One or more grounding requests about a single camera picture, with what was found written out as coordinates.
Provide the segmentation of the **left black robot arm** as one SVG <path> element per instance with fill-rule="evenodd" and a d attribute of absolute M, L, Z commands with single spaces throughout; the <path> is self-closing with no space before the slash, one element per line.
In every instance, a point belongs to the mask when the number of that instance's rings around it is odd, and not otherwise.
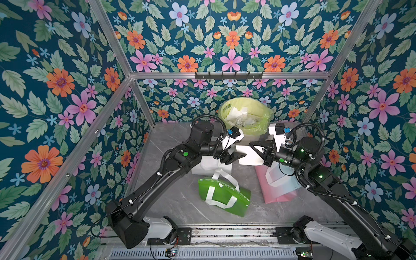
<path fill-rule="evenodd" d="M 237 127 L 228 129 L 223 120 L 214 117 L 222 131 L 213 140 L 215 126 L 209 121 L 211 118 L 211 115 L 204 114 L 194 119 L 188 139 L 164 153 L 159 169 L 144 184 L 121 201 L 113 200 L 106 206 L 109 226 L 127 249 L 148 239 L 174 242 L 177 224 L 167 216 L 152 218 L 146 214 L 161 195 L 201 163 L 203 157 L 212 157 L 230 165 L 245 156 L 241 152 L 228 152 L 232 144 L 243 139 L 243 131 Z"/>

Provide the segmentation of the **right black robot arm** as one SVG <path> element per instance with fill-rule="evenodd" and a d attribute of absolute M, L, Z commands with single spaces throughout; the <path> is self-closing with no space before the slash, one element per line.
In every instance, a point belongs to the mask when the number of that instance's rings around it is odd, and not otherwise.
<path fill-rule="evenodd" d="M 283 123 L 271 128 L 271 141 L 252 141 L 250 148 L 268 167 L 276 162 L 294 169 L 292 175 L 299 184 L 327 203 L 355 233 L 351 237 L 303 216 L 293 225 L 294 239 L 319 243 L 350 260 L 412 259 L 416 245 L 383 227 L 331 169 L 320 163 L 326 142 L 320 126 L 301 123 L 288 133 Z"/>

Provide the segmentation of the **pink blue gradient paper bag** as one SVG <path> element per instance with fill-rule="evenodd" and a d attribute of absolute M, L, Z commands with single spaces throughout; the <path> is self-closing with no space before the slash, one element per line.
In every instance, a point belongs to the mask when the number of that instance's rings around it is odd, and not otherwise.
<path fill-rule="evenodd" d="M 290 202 L 297 196 L 301 187 L 294 175 L 294 169 L 277 162 L 271 167 L 255 166 L 256 174 L 261 186 L 266 204 Z"/>

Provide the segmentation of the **green white paper bag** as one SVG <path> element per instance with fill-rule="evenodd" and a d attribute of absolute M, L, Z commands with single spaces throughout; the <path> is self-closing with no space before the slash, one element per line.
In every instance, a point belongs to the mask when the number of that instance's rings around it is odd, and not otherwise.
<path fill-rule="evenodd" d="M 251 204 L 251 191 L 222 169 L 212 177 L 199 179 L 198 188 L 201 200 L 236 216 L 244 217 Z"/>

